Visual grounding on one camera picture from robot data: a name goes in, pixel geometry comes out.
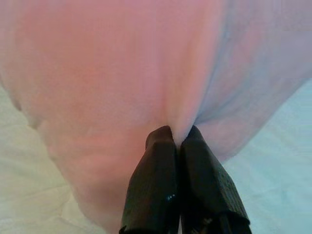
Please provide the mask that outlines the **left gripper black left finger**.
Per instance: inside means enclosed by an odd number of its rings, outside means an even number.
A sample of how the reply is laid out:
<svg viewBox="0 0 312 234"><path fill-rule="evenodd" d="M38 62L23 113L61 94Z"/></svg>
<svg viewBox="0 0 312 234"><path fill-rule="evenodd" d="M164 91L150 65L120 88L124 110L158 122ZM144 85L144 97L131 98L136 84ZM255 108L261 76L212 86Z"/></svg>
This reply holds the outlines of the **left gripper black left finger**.
<svg viewBox="0 0 312 234"><path fill-rule="evenodd" d="M127 189L121 234L176 234L179 227L176 145L169 126L149 133Z"/></svg>

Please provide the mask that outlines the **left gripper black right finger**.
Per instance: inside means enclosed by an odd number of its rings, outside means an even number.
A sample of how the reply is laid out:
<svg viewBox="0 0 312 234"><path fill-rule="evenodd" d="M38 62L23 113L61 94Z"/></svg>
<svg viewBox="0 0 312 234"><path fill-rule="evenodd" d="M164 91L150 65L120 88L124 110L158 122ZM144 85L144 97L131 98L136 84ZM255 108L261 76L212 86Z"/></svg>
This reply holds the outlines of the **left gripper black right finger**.
<svg viewBox="0 0 312 234"><path fill-rule="evenodd" d="M193 126L180 146L181 222L184 234L250 234L237 188Z"/></svg>

